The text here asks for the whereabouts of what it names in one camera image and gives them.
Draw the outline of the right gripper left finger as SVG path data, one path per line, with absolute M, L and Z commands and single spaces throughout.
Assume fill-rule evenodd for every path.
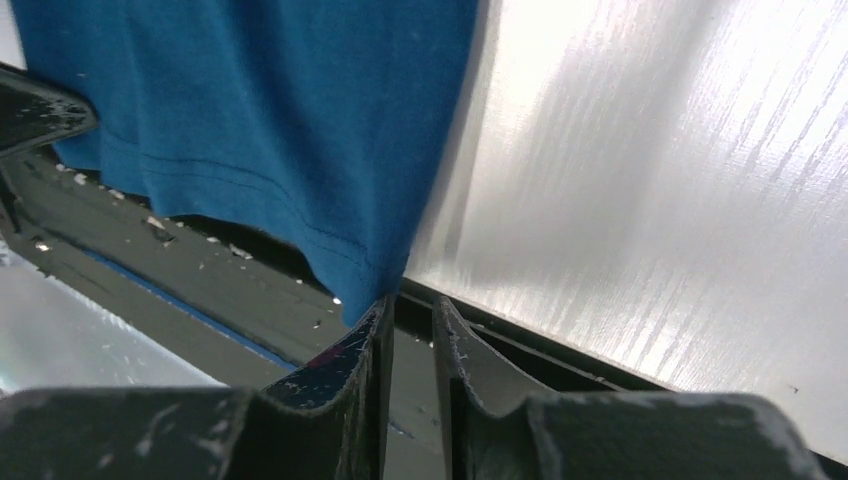
M 284 413 L 285 479 L 381 479 L 394 349 L 394 298 L 263 393 Z

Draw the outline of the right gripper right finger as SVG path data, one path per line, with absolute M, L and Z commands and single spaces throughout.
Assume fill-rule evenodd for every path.
M 539 479 L 526 401 L 553 390 L 476 334 L 446 297 L 432 333 L 448 479 Z

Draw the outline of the blue t shirt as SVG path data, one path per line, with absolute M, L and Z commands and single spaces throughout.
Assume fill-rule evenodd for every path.
M 15 1 L 27 68 L 95 107 L 60 160 L 296 246 L 355 324 L 397 290 L 474 1 Z

